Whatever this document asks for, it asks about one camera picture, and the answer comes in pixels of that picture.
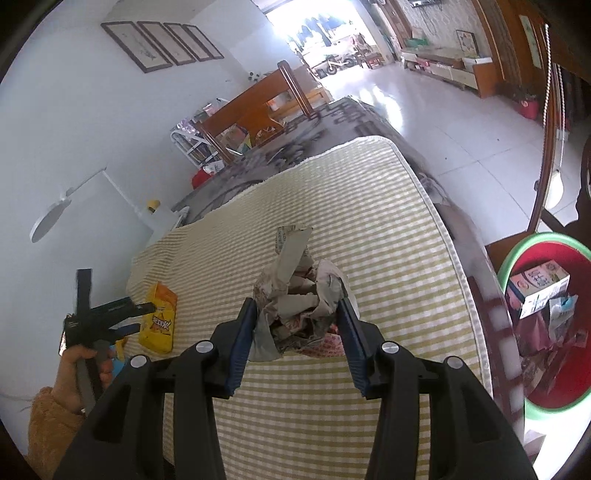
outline striped mattress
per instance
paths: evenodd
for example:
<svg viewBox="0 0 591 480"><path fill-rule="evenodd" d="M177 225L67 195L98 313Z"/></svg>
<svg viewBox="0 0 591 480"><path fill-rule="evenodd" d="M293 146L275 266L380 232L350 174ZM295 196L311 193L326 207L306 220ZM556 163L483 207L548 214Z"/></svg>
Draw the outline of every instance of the striped mattress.
<svg viewBox="0 0 591 480"><path fill-rule="evenodd" d="M461 356L492 393L482 329L452 240L398 148L382 137L357 138L277 174L134 259L128 291L135 301L157 281L178 294L171 356L236 317L261 269L275 258L276 228L292 223L311 226L312 256L330 259L348 275L362 320L415 356ZM126 352L161 358L137 336ZM164 451L170 461L171 406L167 398ZM344 357L291 353L249 362L236 395L215 399L226 474L364 478L378 411L379 401L364 400L353 386ZM420 428L417 478L426 479L426 395Z"/></svg>

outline white box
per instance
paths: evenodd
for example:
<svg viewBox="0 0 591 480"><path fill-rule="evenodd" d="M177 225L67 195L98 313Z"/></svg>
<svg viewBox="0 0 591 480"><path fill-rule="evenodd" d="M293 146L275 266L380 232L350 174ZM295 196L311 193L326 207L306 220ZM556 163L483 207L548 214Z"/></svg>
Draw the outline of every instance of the white box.
<svg viewBox="0 0 591 480"><path fill-rule="evenodd" d="M554 260L510 277L507 290L521 304L519 318L538 312L549 299L566 292L569 279L570 275ZM508 303L512 304L511 295Z"/></svg>
<svg viewBox="0 0 591 480"><path fill-rule="evenodd" d="M462 58L464 61L464 66L467 71L474 73L474 65L477 63L492 63L492 58L490 57L482 57L481 59L469 59L467 57Z"/></svg>

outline yellow sleeve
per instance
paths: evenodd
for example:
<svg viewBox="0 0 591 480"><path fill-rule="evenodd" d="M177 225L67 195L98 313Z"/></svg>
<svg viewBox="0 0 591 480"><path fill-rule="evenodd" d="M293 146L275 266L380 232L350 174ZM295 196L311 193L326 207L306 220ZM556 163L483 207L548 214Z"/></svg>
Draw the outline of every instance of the yellow sleeve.
<svg viewBox="0 0 591 480"><path fill-rule="evenodd" d="M50 387L37 394L31 408L27 460L42 480L51 480L83 420L57 403Z"/></svg>

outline white wall lamp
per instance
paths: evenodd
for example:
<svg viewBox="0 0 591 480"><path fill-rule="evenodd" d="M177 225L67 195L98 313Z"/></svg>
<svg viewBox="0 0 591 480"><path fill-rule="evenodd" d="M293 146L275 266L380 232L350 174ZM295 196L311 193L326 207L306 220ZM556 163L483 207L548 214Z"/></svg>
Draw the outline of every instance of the white wall lamp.
<svg viewBox="0 0 591 480"><path fill-rule="evenodd" d="M45 213L43 213L43 215L41 215L37 219L35 225L33 225L31 233L29 234L31 242L35 244L39 240L41 240L47 234L47 232L49 232L49 230L51 230L52 227L57 223L57 221L61 217L61 214L64 213L68 205L72 203L72 194L80 187L82 187L86 182L96 177L100 173L102 173L106 177L106 179L109 180L109 183L113 185L113 188L117 190L119 195L121 195L123 199L127 202L127 204L129 204L129 206L133 208L135 214L139 217L139 219L142 220L144 224L146 224L154 231L154 234L150 238L148 245L151 245L155 241L158 241L160 238L162 238L164 234L178 226L180 222L187 216L189 212L188 207L185 207L177 213L172 212L170 209L167 209L164 206L159 206L156 208L153 214L152 211L148 210L147 208L138 208L113 181L113 179L106 172L106 169L107 167L103 167L102 169L94 172L90 177L88 177L86 180L80 183L77 187L67 189L64 195L62 195L62 197L57 202L51 204L50 207L45 211Z"/></svg>

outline picture frame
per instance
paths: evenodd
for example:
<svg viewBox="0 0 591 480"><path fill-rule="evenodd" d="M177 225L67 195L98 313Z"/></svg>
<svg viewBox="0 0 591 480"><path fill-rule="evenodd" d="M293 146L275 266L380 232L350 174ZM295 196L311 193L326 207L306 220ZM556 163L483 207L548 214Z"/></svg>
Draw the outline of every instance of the picture frame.
<svg viewBox="0 0 591 480"><path fill-rule="evenodd" d="M193 35L186 31L182 24L165 22L163 25L198 61L213 60L213 55L209 53L209 50L206 49L201 42L196 40Z"/></svg>
<svg viewBox="0 0 591 480"><path fill-rule="evenodd" d="M199 27L196 25L187 25L183 24L183 28L185 31L193 37L194 40L199 42L203 47L212 54L215 60L221 60L223 58L222 52L220 52L217 47L205 36Z"/></svg>
<svg viewBox="0 0 591 480"><path fill-rule="evenodd" d="M467 32L466 30L456 30L456 35L460 42L462 52L475 57L480 56L480 53L478 52L478 44L476 43L476 36L474 33Z"/></svg>
<svg viewBox="0 0 591 480"><path fill-rule="evenodd" d="M542 60L540 57L540 48L535 37L534 27L531 26L530 18L527 15L520 15L521 25L527 37L527 44L530 46L531 61L537 69L543 69Z"/></svg>
<svg viewBox="0 0 591 480"><path fill-rule="evenodd" d="M104 22L100 26L144 73L167 69L173 64L131 21Z"/></svg>
<svg viewBox="0 0 591 480"><path fill-rule="evenodd" d="M187 65L197 61L189 49L162 23L139 21L137 25L175 65Z"/></svg>

